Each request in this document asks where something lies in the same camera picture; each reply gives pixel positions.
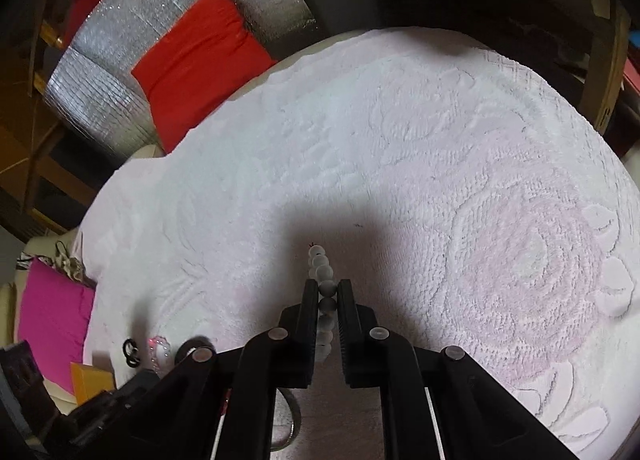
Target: white fabric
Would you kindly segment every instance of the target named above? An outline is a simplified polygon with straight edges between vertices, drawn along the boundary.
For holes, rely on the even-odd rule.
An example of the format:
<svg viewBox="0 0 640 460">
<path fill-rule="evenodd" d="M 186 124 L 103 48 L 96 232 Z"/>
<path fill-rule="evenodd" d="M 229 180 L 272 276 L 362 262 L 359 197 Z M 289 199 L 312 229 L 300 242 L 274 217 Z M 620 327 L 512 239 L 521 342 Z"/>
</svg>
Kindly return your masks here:
<svg viewBox="0 0 640 460">
<path fill-rule="evenodd" d="M 299 302 L 320 243 L 381 324 L 462 346 L 581 459 L 608 459 L 640 414 L 639 199 L 528 68 L 455 32 L 368 32 L 114 174 L 81 226 L 85 360 L 109 354 L 121 384 L 130 336 L 239 347 Z M 275 458 L 382 458 L 378 395 L 344 385 L 337 343 L 298 397 L 302 433 Z"/>
</svg>

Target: silver foil mat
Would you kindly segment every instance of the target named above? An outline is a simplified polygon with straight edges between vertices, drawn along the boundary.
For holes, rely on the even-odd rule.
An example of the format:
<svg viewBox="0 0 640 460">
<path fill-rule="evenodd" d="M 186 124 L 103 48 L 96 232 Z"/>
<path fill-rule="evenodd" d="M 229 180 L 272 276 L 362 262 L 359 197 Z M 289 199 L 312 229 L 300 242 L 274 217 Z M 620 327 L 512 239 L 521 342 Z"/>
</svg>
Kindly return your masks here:
<svg viewBox="0 0 640 460">
<path fill-rule="evenodd" d="M 156 141 L 149 104 L 130 72 L 196 1 L 101 0 L 51 75 L 47 104 L 116 161 Z M 283 49 L 288 39 L 316 40 L 304 0 L 235 2 L 248 29 L 275 58 L 289 55 Z"/>
</svg>

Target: white bead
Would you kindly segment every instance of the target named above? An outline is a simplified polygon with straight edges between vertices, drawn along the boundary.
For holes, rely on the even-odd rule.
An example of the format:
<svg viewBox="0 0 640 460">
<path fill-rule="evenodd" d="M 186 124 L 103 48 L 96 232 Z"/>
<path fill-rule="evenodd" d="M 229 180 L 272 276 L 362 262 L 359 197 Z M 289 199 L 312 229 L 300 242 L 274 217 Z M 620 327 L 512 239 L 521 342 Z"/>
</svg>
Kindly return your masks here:
<svg viewBox="0 0 640 460">
<path fill-rule="evenodd" d="M 323 314 L 332 314 L 338 309 L 338 303 L 333 297 L 323 297 L 318 303 L 318 310 Z"/>
<path fill-rule="evenodd" d="M 315 258 L 313 258 L 313 261 L 311 262 L 311 266 L 313 268 L 318 268 L 319 266 L 322 266 L 322 265 L 329 265 L 329 258 L 324 254 L 318 254 L 317 256 L 315 256 Z"/>
<path fill-rule="evenodd" d="M 334 340 L 333 332 L 318 332 L 316 334 L 316 346 L 327 345 Z"/>
<path fill-rule="evenodd" d="M 314 245 L 309 249 L 309 257 L 315 257 L 318 254 L 326 254 L 324 249 L 320 245 Z"/>
<path fill-rule="evenodd" d="M 318 318 L 318 331 L 330 332 L 334 329 L 335 319 L 327 314 L 322 314 Z"/>
<path fill-rule="evenodd" d="M 326 279 L 321 281 L 318 288 L 322 296 L 333 297 L 338 290 L 338 284 L 332 279 Z"/>
<path fill-rule="evenodd" d="M 318 268 L 316 268 L 316 278 L 318 279 L 318 281 L 333 279 L 334 269 L 331 268 L 331 265 L 321 265 Z"/>
<path fill-rule="evenodd" d="M 331 353 L 331 345 L 316 345 L 316 363 L 323 363 Z"/>
</svg>

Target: yellow block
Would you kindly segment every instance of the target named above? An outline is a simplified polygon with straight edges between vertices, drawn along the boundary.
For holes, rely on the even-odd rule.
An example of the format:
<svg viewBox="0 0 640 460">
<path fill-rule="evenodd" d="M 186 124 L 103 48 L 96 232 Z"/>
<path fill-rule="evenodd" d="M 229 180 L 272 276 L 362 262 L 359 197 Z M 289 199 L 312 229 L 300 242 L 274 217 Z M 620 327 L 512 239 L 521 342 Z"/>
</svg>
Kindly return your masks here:
<svg viewBox="0 0 640 460">
<path fill-rule="evenodd" d="M 78 406 L 100 392 L 110 392 L 115 389 L 113 375 L 85 364 L 71 363 L 71 380 Z"/>
</svg>

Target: pink cushion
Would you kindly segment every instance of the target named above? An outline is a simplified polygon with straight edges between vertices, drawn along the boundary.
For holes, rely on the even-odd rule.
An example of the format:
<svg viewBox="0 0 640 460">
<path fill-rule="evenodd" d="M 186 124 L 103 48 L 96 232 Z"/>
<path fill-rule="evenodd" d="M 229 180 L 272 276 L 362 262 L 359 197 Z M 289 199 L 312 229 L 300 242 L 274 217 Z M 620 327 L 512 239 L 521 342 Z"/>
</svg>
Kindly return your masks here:
<svg viewBox="0 0 640 460">
<path fill-rule="evenodd" d="M 94 291 L 37 259 L 22 294 L 18 338 L 29 342 L 43 376 L 74 392 L 70 363 L 82 363 Z"/>
</svg>

